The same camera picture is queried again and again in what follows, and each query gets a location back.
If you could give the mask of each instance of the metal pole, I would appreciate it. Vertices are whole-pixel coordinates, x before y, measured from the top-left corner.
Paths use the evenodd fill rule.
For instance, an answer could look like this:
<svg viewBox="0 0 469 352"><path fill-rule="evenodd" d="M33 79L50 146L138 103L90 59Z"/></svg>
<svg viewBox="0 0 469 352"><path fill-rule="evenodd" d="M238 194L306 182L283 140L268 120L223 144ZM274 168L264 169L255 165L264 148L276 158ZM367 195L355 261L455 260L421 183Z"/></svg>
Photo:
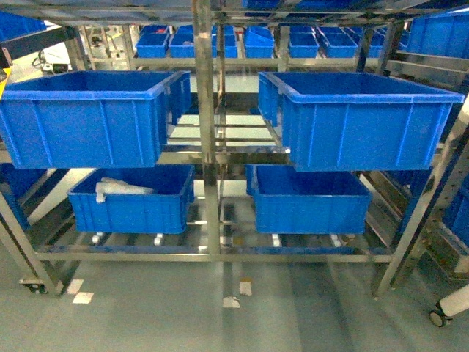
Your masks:
<svg viewBox="0 0 469 352"><path fill-rule="evenodd" d="M278 52L280 53L281 61L278 64L278 71L285 72L288 69L288 43L290 41L290 27L280 27L280 43L278 45Z"/></svg>
<svg viewBox="0 0 469 352"><path fill-rule="evenodd" d="M380 54L380 59L378 60L378 66L376 67L376 74L389 76L389 74L386 73L386 66L388 65L388 60L392 60L396 55L403 30L404 22L392 23L388 26L383 49Z"/></svg>
<svg viewBox="0 0 469 352"><path fill-rule="evenodd" d="M68 57L70 58L72 70L89 70L90 67L88 64L88 59L86 58L83 42L81 41L80 31L76 27L73 27L73 30L75 32L75 38L64 42L65 47L67 48Z"/></svg>
<svg viewBox="0 0 469 352"><path fill-rule="evenodd" d="M369 53L369 46L373 38L373 28L365 29L362 38L360 39L360 46L358 48L358 55L356 57L356 72L365 71L366 58Z"/></svg>
<svg viewBox="0 0 469 352"><path fill-rule="evenodd" d="M396 247L391 263L383 274L379 284L374 286L373 294L375 296L382 296L393 281L400 282L401 279L399 275L402 272L410 273L418 263L421 254L423 254L421 250L422 228L441 194L440 190L444 187L443 183L447 182L447 180L442 182L442 179L454 154L457 152L454 147L461 143L466 144L468 142L468 126L469 98L466 98L461 112L459 113L458 121L454 124L453 130L443 146L440 163L433 168L429 176L429 180L432 181L432 187L426 189L418 200L410 220L402 233L401 241Z"/></svg>
<svg viewBox="0 0 469 352"><path fill-rule="evenodd" d="M210 254L219 254L220 221L218 217L219 199L213 116L212 12L210 0L193 0L192 12L208 248Z"/></svg>
<svg viewBox="0 0 469 352"><path fill-rule="evenodd" d="M125 61L127 62L127 66L129 70L135 70L136 68L132 66L132 59L133 59L133 44L132 44L132 36L130 35L130 27L129 26L122 26L122 36L124 37L124 50L125 50Z"/></svg>

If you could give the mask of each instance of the background crate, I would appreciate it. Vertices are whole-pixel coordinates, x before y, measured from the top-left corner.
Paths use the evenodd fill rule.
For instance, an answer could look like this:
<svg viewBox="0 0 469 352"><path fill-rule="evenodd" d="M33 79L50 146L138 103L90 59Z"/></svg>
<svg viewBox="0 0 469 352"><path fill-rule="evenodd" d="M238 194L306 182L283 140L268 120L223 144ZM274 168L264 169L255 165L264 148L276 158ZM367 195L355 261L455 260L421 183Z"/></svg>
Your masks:
<svg viewBox="0 0 469 352"><path fill-rule="evenodd" d="M302 0L296 7L305 10L343 9L360 0ZM243 0L243 7L247 9L273 9L279 0Z"/></svg>
<svg viewBox="0 0 469 352"><path fill-rule="evenodd" d="M18 168L150 167L190 106L189 72L65 73L7 85L0 134Z"/></svg>
<svg viewBox="0 0 469 352"><path fill-rule="evenodd" d="M320 45L312 33L291 33L289 52L290 57L316 57Z"/></svg>
<svg viewBox="0 0 469 352"><path fill-rule="evenodd" d="M248 172L258 232L364 232L372 195L349 172L305 173L276 165L256 165Z"/></svg>
<svg viewBox="0 0 469 352"><path fill-rule="evenodd" d="M358 34L355 32L348 32L348 35L353 39L357 46L360 45L360 40L362 38L362 34ZM368 57L376 58L380 57L380 52L383 49L384 44L384 35L379 32L375 32L372 37L372 41L370 42Z"/></svg>
<svg viewBox="0 0 469 352"><path fill-rule="evenodd" d="M27 230L30 226L19 200L46 171L45 169L15 169L13 164L0 164L0 192L23 230Z"/></svg>
<svg viewBox="0 0 469 352"><path fill-rule="evenodd" d="M446 209L443 223L469 246L469 177Z"/></svg>
<svg viewBox="0 0 469 352"><path fill-rule="evenodd" d="M407 51L469 59L469 12L416 18Z"/></svg>
<svg viewBox="0 0 469 352"><path fill-rule="evenodd" d="M169 34L144 33L137 42L139 57L166 57Z"/></svg>
<svg viewBox="0 0 469 352"><path fill-rule="evenodd" d="M244 46L249 59L271 58L274 46L272 33L260 26L250 26L245 31Z"/></svg>
<svg viewBox="0 0 469 352"><path fill-rule="evenodd" d="M217 57L217 36L212 35L212 57ZM236 37L225 35L225 58L234 59L237 57Z"/></svg>
<svg viewBox="0 0 469 352"><path fill-rule="evenodd" d="M345 33L322 33L318 37L325 55L330 58L354 57L358 45Z"/></svg>
<svg viewBox="0 0 469 352"><path fill-rule="evenodd" d="M297 171L428 169L464 96L369 73L260 73L259 109Z"/></svg>
<svg viewBox="0 0 469 352"><path fill-rule="evenodd" d="M96 202L95 187L102 177L134 186L149 187L154 194L107 194ZM188 206L194 201L194 167L157 165L151 169L99 169L68 192L78 231L125 233L181 233Z"/></svg>
<svg viewBox="0 0 469 352"><path fill-rule="evenodd" d="M42 21L0 12L0 41L45 30L46 27Z"/></svg>
<svg viewBox="0 0 469 352"><path fill-rule="evenodd" d="M169 53L171 57L196 57L193 41L192 34L176 33L169 41Z"/></svg>
<svg viewBox="0 0 469 352"><path fill-rule="evenodd" d="M169 33L169 26L162 26L159 24L152 24L149 26L145 26L144 28L141 29L140 35L143 35L145 33L152 33L152 34Z"/></svg>

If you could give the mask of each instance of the metal shelving unit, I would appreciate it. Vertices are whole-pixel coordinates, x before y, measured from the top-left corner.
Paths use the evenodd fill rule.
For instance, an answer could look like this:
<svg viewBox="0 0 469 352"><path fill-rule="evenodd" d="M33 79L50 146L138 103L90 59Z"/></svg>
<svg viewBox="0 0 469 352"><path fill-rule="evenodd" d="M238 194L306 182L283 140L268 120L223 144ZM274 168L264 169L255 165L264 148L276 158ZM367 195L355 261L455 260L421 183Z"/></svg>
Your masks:
<svg viewBox="0 0 469 352"><path fill-rule="evenodd" d="M348 262L378 263L373 293L381 296L390 287L396 287L412 271L423 254L428 229L439 224L436 217L449 199L447 188L459 188L462 182L461 167L467 165L469 137L469 99L466 99L450 136L440 146L434 169L426 190L418 200L416 210L402 234L397 228L407 211L409 202L404 189L397 189L381 172L365 172L361 179L374 190L374 200L366 217L364 236L339 236L341 246L354 248L354 254L325 254L323 249L333 246L328 236L277 236L261 235L254 229L252 200L246 197L229 197L224 194L226 183L244 178L245 164L288 164L289 151L279 144L276 132L268 122L257 125L240 125L227 122L240 106L256 97L250 93L226 93L226 68L230 65L291 67L348 65L362 72L367 64L376 67L376 73L422 79L431 84L465 91L468 86L469 60L441 58L398 52L404 21L413 17L437 12L425 8L438 6L439 1L406 1L408 8L399 9L401 1L362 1L351 9L323 11L294 10L298 0L281 1L276 9L256 11L239 7L239 4L211 4L208 0L194 0L193 6L185 7L77 7L44 4L0 4L0 10L19 15L47 18L60 24L75 26L85 24L122 24L126 46L131 45L128 25L140 18L146 23L193 22L196 48L195 59L131 59L133 66L195 65L199 122L183 127L198 128L200 138L182 137L170 139L160 157L159 164L195 164L198 182L203 181L204 196L198 197L189 213L189 230L178 236L165 235L159 246L153 245L152 236L104 235L97 245L92 245L92 233L78 233L73 229L70 203L65 200L54 208L30 230L23 231L3 197L0 197L0 240L23 267L28 285L38 285L43 290L60 294L66 282L58 275L57 262L80 260L108 261L191 261L191 262ZM466 1L454 1L453 6ZM217 58L212 58L212 24L218 26ZM277 59L250 60L225 59L224 25L269 23L304 23L324 26L365 26L359 55L353 61L340 59L289 59L286 55L289 28L281 27L280 54ZM387 26L388 31L381 57L373 62L366 59L371 41L372 28ZM63 28L62 31L76 29ZM73 60L79 52L71 48ZM85 69L84 65L75 65ZM213 93L213 76L217 74L218 91ZM232 128L260 128L270 138L232 138ZM200 142L200 145L180 145L180 142ZM263 143L262 146L232 145L233 142ZM1 159L7 161L4 151ZM466 263L469 250L464 249ZM457 265L458 270L466 264Z"/></svg>

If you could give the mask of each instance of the caster wheel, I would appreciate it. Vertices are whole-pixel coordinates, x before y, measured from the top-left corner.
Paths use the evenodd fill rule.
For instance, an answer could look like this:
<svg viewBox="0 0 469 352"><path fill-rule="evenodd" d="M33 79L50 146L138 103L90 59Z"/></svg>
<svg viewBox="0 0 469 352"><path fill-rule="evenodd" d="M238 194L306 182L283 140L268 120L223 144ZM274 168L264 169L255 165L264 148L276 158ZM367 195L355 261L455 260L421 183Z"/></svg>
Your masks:
<svg viewBox="0 0 469 352"><path fill-rule="evenodd" d="M443 328L451 323L453 318L447 317L445 313L440 310L432 310L429 313L430 320L432 321L433 325Z"/></svg>
<svg viewBox="0 0 469 352"><path fill-rule="evenodd" d="M37 295L45 295L46 293L48 293L43 284L25 284L25 286L32 293L36 293Z"/></svg>

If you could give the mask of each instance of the white tape on floor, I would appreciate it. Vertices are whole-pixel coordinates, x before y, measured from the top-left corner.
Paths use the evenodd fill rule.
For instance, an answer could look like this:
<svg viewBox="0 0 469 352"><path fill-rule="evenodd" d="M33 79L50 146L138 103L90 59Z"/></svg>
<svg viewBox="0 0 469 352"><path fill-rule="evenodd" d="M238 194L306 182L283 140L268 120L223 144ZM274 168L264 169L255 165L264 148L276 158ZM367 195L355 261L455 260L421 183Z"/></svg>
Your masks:
<svg viewBox="0 0 469 352"><path fill-rule="evenodd" d="M252 279L244 277L240 281L240 295L252 296Z"/></svg>
<svg viewBox="0 0 469 352"><path fill-rule="evenodd" d="M223 297L223 308L241 308L240 300L236 297Z"/></svg>
<svg viewBox="0 0 469 352"><path fill-rule="evenodd" d="M84 281L85 280L82 280L82 279L73 279L70 285L68 285L67 294L76 295L78 291L80 290Z"/></svg>
<svg viewBox="0 0 469 352"><path fill-rule="evenodd" d="M79 292L73 299L74 304L88 304L93 298L93 292Z"/></svg>

